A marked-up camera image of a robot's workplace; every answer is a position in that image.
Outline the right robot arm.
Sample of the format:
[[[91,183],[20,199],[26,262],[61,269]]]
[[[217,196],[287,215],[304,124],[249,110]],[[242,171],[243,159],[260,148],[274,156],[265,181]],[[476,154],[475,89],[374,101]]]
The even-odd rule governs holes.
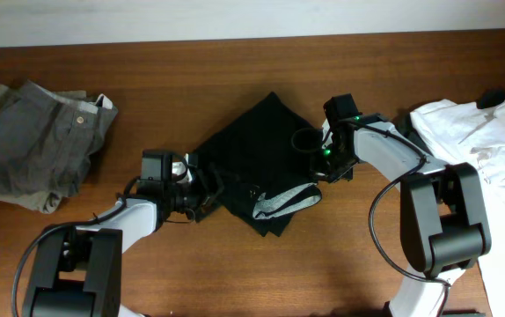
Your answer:
[[[368,163],[389,181],[368,216],[377,251],[403,276],[383,314],[443,316],[451,286],[492,247],[477,169],[435,158],[381,114],[360,112],[350,94],[330,98],[323,109],[327,125],[313,176],[328,183],[352,180],[355,165]],[[400,193],[400,242],[407,269],[387,255],[375,230],[377,206],[393,188]]]

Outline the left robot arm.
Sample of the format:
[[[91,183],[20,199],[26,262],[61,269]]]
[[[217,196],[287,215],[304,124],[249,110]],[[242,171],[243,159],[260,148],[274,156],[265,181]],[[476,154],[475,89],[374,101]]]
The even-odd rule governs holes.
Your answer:
[[[115,205],[87,221],[47,226],[23,253],[11,290],[15,316],[129,317],[121,303],[122,256],[173,213],[198,219],[223,192],[212,163],[146,150],[139,175]]]

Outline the black shorts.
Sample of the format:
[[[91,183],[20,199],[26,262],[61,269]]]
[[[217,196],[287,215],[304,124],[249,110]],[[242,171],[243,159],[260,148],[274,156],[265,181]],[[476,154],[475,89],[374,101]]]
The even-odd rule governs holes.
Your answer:
[[[322,199],[310,157],[293,148],[294,133],[311,128],[271,92],[199,145],[199,164],[224,184],[218,203],[261,236],[281,236],[296,212]]]

